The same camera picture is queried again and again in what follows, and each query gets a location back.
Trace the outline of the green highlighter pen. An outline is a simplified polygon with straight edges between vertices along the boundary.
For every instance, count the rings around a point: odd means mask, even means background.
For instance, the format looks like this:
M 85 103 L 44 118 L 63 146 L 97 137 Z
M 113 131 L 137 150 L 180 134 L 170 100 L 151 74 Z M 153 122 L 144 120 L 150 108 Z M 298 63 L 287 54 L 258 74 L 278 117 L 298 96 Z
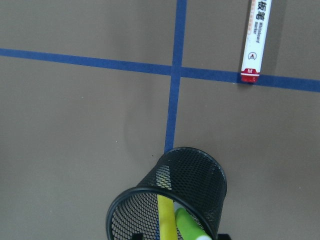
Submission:
M 180 235 L 184 240 L 212 239 L 183 207 L 175 210 L 175 221 Z

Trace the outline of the black mesh pen cup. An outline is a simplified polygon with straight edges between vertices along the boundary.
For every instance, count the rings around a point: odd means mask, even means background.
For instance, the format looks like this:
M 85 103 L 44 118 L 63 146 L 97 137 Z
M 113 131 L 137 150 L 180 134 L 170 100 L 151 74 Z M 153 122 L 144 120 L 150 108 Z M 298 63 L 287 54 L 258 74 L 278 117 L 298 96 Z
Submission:
M 164 239 L 160 217 L 164 206 L 159 197 L 182 205 L 211 239 L 219 239 L 218 229 L 227 180 L 220 164 L 206 152 L 193 147 L 177 147 L 164 153 L 137 186 L 121 193 L 106 215 L 106 235 L 110 240 Z

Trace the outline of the red white whiteboard marker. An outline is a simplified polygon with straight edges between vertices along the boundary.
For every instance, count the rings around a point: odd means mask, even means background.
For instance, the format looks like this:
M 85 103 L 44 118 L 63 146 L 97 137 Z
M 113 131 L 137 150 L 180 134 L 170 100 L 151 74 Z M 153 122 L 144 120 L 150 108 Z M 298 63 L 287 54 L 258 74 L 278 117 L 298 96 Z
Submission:
M 260 76 L 271 14 L 271 0 L 252 0 L 241 65 L 241 81 L 256 83 Z

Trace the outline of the brown paper table mat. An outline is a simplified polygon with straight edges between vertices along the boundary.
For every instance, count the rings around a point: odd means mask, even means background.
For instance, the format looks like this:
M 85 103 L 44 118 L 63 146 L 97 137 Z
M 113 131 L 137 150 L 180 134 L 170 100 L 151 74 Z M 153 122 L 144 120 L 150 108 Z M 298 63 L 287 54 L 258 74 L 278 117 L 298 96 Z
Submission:
M 250 4 L 1 1 L 1 239 L 106 239 L 113 199 L 184 146 L 225 171 L 220 232 L 319 239 L 320 3 L 272 2 L 255 85 Z

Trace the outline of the yellow highlighter pen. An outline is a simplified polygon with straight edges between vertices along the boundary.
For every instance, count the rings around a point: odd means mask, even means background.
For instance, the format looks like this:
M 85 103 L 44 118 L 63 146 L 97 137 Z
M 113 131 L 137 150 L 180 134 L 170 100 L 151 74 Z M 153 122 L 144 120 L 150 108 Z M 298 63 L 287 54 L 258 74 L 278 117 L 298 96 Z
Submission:
M 175 219 L 174 202 L 172 199 L 157 195 L 159 239 L 177 240 L 177 227 Z

